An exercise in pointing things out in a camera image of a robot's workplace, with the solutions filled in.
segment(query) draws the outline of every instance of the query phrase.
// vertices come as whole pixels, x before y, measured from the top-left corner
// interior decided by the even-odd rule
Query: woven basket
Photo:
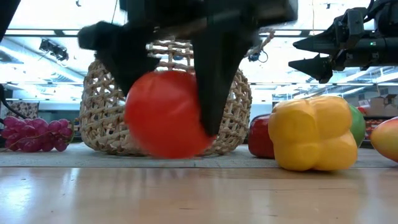
[[[149,46],[149,52],[157,57],[165,55],[157,70],[185,70],[194,72],[192,45],[173,40],[157,41]],[[88,68],[80,106],[80,132],[84,143],[96,151],[120,156],[144,156],[143,151],[130,136],[124,124],[125,97],[115,88],[110,73],[98,60]],[[218,137],[204,155],[225,154],[243,143],[248,133],[251,109],[251,90],[247,78],[240,70],[224,109]]]

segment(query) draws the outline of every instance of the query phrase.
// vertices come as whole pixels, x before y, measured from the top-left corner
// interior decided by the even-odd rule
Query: bell pepper
[[[282,101],[268,121],[275,159],[287,170],[347,169],[358,153],[351,123],[349,104],[337,96]]]

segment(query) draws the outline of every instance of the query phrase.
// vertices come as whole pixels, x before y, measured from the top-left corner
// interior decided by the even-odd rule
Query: red grapes
[[[6,148],[12,151],[49,152],[55,148],[63,152],[73,138],[66,119],[48,124],[42,118],[21,120],[10,116],[4,119],[4,125],[1,136],[6,139]]]

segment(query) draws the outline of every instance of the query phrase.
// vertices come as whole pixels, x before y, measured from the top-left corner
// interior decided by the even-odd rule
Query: ceiling
[[[35,92],[48,98],[65,97],[66,92],[74,92],[71,99],[79,99],[82,91],[82,81],[87,73],[89,64],[94,60],[94,52],[80,49],[75,37],[46,37],[53,42],[66,47],[69,60],[57,62],[55,58],[39,50],[43,37],[26,37],[25,32],[36,32],[39,29],[72,29],[78,30],[84,26],[98,21],[124,24],[126,14],[119,10],[118,0],[95,1],[79,0],[22,0],[21,4],[9,26],[9,29],[20,29],[21,36],[6,36],[0,44],[1,51],[13,56],[20,63],[0,63],[0,71],[12,74],[2,76],[0,82],[13,82],[8,88],[23,89]],[[299,0],[298,21],[290,24],[273,26],[275,29],[327,29],[336,16],[344,14],[345,10],[352,7],[367,7],[369,0]],[[367,24],[367,29],[372,29],[372,23]],[[291,60],[313,58],[315,53],[295,49],[292,44],[300,38],[276,37],[265,48],[268,55],[261,55],[260,60],[267,62],[249,62],[244,58],[240,64],[245,76],[252,83],[267,83],[252,86],[255,100],[269,100],[272,95],[292,95],[323,91],[325,86],[316,85],[315,80],[308,80],[309,76],[290,68],[287,64]],[[383,68],[388,73],[395,72],[392,68]],[[346,69],[336,72],[331,82],[373,82],[375,78],[383,75],[380,68],[373,69],[373,75],[360,73],[358,68]],[[53,82],[50,85],[35,84]],[[297,85],[270,85],[268,83],[312,83],[304,86]]]

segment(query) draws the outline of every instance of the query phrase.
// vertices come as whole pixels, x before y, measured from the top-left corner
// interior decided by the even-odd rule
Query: wooden table
[[[398,169],[2,168],[1,224],[390,224]]]

